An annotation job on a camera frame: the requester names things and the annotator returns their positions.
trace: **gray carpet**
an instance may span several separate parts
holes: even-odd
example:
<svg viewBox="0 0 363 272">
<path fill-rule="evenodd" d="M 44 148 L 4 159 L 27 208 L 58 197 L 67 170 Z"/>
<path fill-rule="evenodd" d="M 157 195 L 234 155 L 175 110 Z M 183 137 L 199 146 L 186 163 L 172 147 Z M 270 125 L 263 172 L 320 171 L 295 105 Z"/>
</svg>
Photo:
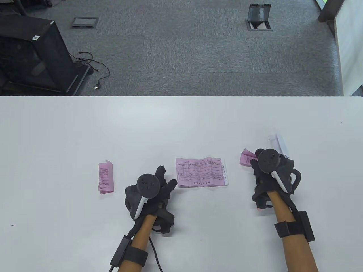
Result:
<svg viewBox="0 0 363 272">
<path fill-rule="evenodd" d="M 270 32 L 247 31 L 252 0 L 66 0 L 33 15 L 54 20 L 72 54 L 89 51 L 110 68 L 96 90 L 107 74 L 96 64 L 82 95 L 341 95 L 335 40 L 315 0 L 267 2 Z M 74 16 L 100 21 L 74 30 Z"/>
</svg>

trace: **pink form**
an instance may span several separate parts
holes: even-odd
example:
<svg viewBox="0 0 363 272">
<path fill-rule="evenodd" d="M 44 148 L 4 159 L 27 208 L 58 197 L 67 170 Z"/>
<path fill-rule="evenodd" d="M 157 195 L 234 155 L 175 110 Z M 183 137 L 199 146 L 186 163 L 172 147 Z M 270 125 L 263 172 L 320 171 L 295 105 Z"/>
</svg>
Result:
<svg viewBox="0 0 363 272">
<path fill-rule="evenodd" d="M 113 165 L 110 161 L 98 165 L 99 180 L 98 190 L 100 194 L 113 193 Z"/>
<path fill-rule="evenodd" d="M 250 160 L 252 160 L 252 159 L 255 159 L 256 161 L 258 161 L 258 159 L 254 153 L 248 151 L 247 149 L 244 149 L 241 154 L 240 164 L 242 164 L 244 166 L 251 166 Z"/>
<path fill-rule="evenodd" d="M 207 157 L 201 160 L 176 158 L 179 186 L 224 186 L 225 174 L 222 160 Z"/>
</svg>

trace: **forearm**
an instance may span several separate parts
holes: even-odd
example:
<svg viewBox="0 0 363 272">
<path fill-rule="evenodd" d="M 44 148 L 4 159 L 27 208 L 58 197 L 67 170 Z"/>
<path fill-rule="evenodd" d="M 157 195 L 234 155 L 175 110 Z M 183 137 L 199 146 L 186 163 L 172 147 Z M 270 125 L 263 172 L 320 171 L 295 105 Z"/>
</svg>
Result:
<svg viewBox="0 0 363 272">
<path fill-rule="evenodd" d="M 281 199 L 278 192 L 268 192 L 268 195 L 274 207 L 277 222 L 295 221 L 290 208 Z M 309 243 L 306 241 L 304 235 L 299 234 L 284 237 L 282 243 L 284 245 L 286 265 L 289 272 L 318 271 Z"/>
<path fill-rule="evenodd" d="M 140 230 L 136 233 L 132 240 L 131 246 L 146 250 L 147 243 L 149 241 L 152 226 L 156 220 L 155 215 L 147 215 Z M 140 272 L 142 266 L 132 261 L 123 261 L 118 269 L 118 272 Z"/>
</svg>

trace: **white wall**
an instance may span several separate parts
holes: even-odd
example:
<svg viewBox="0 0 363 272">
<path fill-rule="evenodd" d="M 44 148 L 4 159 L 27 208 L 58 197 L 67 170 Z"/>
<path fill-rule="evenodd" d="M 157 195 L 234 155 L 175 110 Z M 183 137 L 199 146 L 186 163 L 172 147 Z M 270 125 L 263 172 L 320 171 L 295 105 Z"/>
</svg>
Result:
<svg viewBox="0 0 363 272">
<path fill-rule="evenodd" d="M 363 2 L 345 0 L 335 18 L 344 96 L 363 84 Z"/>
</svg>

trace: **gloved hand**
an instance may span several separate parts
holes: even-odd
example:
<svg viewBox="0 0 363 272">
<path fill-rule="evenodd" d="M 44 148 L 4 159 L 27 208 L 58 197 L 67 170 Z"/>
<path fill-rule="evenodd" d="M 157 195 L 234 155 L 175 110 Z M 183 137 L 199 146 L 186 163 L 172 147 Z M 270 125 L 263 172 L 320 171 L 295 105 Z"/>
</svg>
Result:
<svg viewBox="0 0 363 272">
<path fill-rule="evenodd" d="M 155 220 L 154 226 L 160 226 L 162 233 L 167 233 L 170 231 L 170 226 L 174 224 L 174 216 L 166 210 L 168 205 L 168 199 L 170 199 L 170 193 L 175 189 L 177 185 L 176 180 L 171 180 L 166 183 L 164 179 L 165 175 L 164 166 L 159 166 L 155 172 L 156 178 L 160 181 L 160 190 L 156 197 L 149 199 L 147 203 L 144 204 L 139 217 L 135 220 L 142 222 L 146 215 L 152 214 L 158 217 Z M 126 199 L 125 205 L 130 212 L 131 218 L 135 218 L 135 213 L 137 207 L 141 200 L 141 195 L 137 190 L 136 185 L 131 185 L 125 189 Z"/>
<path fill-rule="evenodd" d="M 257 149 L 255 152 L 256 157 L 258 158 L 261 152 L 264 149 Z M 280 154 L 281 162 L 280 164 L 285 165 L 287 163 L 287 159 L 283 154 Z M 252 200 L 256 202 L 257 208 L 265 209 L 267 207 L 272 207 L 271 205 L 267 205 L 266 201 L 270 201 L 270 198 L 267 192 L 277 191 L 284 202 L 293 210 L 295 209 L 294 203 L 290 199 L 290 194 L 293 194 L 295 189 L 300 183 L 301 174 L 299 171 L 293 169 L 292 173 L 296 175 L 295 182 L 292 185 L 292 191 L 290 193 L 285 193 L 282 191 L 280 185 L 278 184 L 277 180 L 272 177 L 271 174 L 264 173 L 259 165 L 258 161 L 255 159 L 250 160 L 250 164 L 253 168 L 253 174 L 256 177 L 256 187 L 254 189 L 254 195 L 252 196 Z"/>
</svg>

